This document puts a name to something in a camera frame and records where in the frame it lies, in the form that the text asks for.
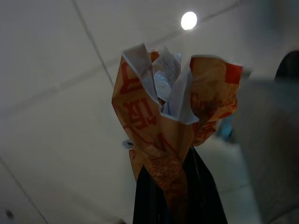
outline white ceiling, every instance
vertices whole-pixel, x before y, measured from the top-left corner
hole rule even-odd
[[[212,54],[243,63],[254,77],[273,78],[285,49],[270,0],[259,7],[244,2],[207,20],[235,0],[78,0],[100,55],[71,0],[0,2],[0,156],[48,223],[132,220],[135,181],[121,147],[127,137],[99,56],[112,81],[121,52],[142,42],[148,50],[166,45],[182,53],[183,63]],[[204,20],[190,32],[179,27],[186,11]],[[225,164],[212,168],[220,188],[229,182]],[[22,224],[44,223],[33,208],[17,208],[28,201],[3,175],[0,194],[7,197],[0,206],[14,208]],[[227,175],[233,183],[243,176],[237,168]]]

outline round ceiling light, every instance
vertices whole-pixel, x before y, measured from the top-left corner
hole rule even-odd
[[[197,23],[197,16],[194,12],[187,12],[183,15],[181,26],[184,30],[189,30],[195,27]]]

